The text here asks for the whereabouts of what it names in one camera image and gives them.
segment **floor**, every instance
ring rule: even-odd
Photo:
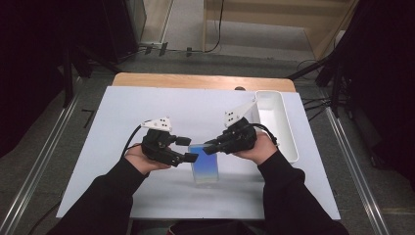
[[[168,49],[186,50],[192,47],[201,49],[201,13],[202,0],[174,0],[171,15],[163,42],[168,42]],[[217,40],[218,22],[209,24],[208,48]],[[220,60],[213,56],[221,55]],[[211,73],[224,75],[246,74],[248,76],[282,77],[300,70],[314,60],[301,28],[253,25],[248,23],[222,23],[219,47],[212,55],[194,55],[186,58],[181,52],[159,57],[154,52],[144,56],[143,53],[129,58],[122,68],[125,71],[140,72],[183,72]],[[316,87],[313,79],[318,71],[305,75],[295,81],[295,86],[302,98],[319,97],[323,91]],[[95,68],[91,79],[82,79],[77,88],[78,103],[73,108],[67,127],[59,143],[52,150],[53,156],[36,182],[34,192],[25,195],[31,198],[24,205],[23,214],[18,214],[19,224],[13,228],[14,234],[27,234],[33,221],[37,221],[47,210],[51,209],[66,189],[74,165],[81,151],[83,141],[88,133],[90,117],[88,110],[96,110],[105,88],[111,85],[114,75],[102,68]],[[8,156],[0,159],[2,179],[0,216],[7,216],[11,203],[18,195],[26,181],[31,166],[35,164],[43,143],[48,141],[54,129],[55,120],[62,114],[63,95],[57,97],[47,111],[38,119],[21,142],[21,145]],[[307,113],[310,117],[316,111]],[[371,166],[368,150],[364,146],[359,131],[346,113],[341,112],[344,132],[356,155],[359,166],[368,182],[373,196],[381,209],[389,232],[380,234],[415,234],[415,194],[407,181],[393,170],[378,170]],[[323,112],[310,122],[311,129],[332,186],[342,222],[350,234],[377,234],[368,219],[367,211],[362,206],[362,199],[355,186],[355,181],[339,145],[329,115]],[[37,233],[44,234],[56,219],[50,215],[39,226]],[[145,231],[140,234],[164,234],[169,222],[147,222],[141,226]]]

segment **black curtain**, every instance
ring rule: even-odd
[[[7,1],[0,7],[0,157],[19,143],[63,89],[56,1]]]

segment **white tray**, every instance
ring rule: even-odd
[[[296,142],[287,118],[283,96],[278,91],[256,91],[259,121],[277,137],[278,149],[290,164],[299,160]]]

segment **wooden table edge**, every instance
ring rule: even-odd
[[[296,92],[294,83],[287,78],[244,77],[224,75],[191,75],[176,73],[118,73],[113,86],[144,86],[190,89],[226,89],[244,87],[246,90],[276,90]]]

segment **white table surface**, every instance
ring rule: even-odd
[[[305,185],[333,219],[340,219],[308,120],[298,93],[282,92],[287,117],[304,170]],[[224,112],[249,102],[254,92],[108,87],[71,176],[57,217],[62,217],[93,179],[107,173],[119,160],[131,132],[143,121],[170,117],[171,134],[204,143],[224,130]],[[132,143],[141,142],[142,128]],[[172,146],[184,153],[187,147]],[[218,154],[219,181],[198,187],[190,164],[150,174],[134,194],[133,218],[263,219],[263,179],[251,161]]]

